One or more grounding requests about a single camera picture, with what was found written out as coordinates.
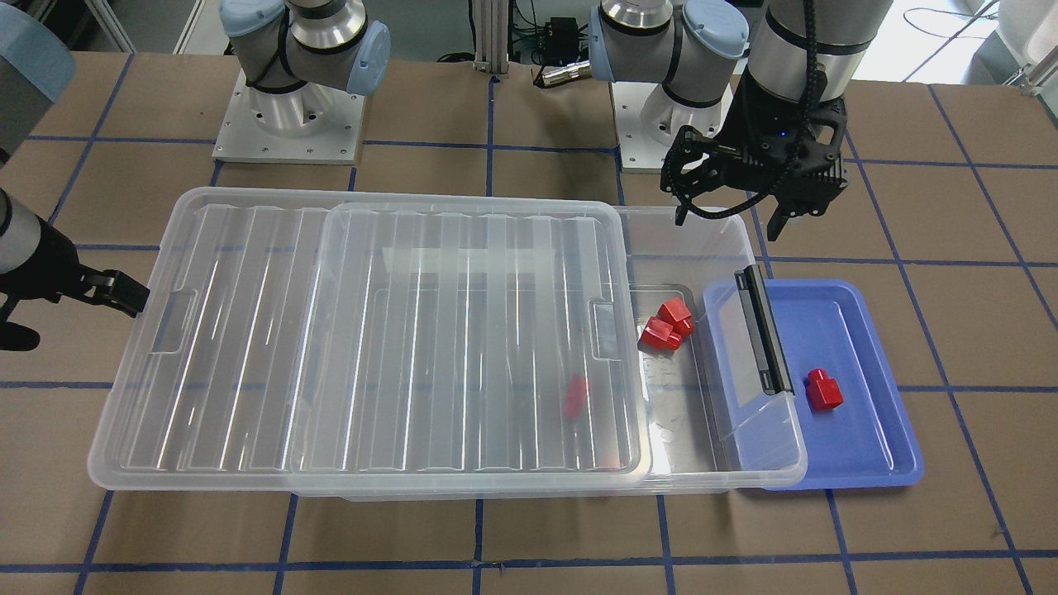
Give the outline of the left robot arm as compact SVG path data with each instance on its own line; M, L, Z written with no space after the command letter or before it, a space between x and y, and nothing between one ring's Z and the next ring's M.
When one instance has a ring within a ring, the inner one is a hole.
M767 1L756 24L729 1L601 1L587 26L592 76L653 83L659 188L718 220L771 197L766 229L827 213L846 188L844 91L889 1Z

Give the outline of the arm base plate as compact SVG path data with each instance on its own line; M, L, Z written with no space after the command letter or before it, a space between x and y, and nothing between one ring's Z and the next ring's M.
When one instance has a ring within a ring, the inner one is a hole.
M674 102L660 83L612 83L613 123L622 169L633 174L660 173L679 129L692 126L700 136L717 136L732 101L730 84L717 104L695 108Z
M212 157L224 163L354 165L368 98L307 83L267 94L238 73Z

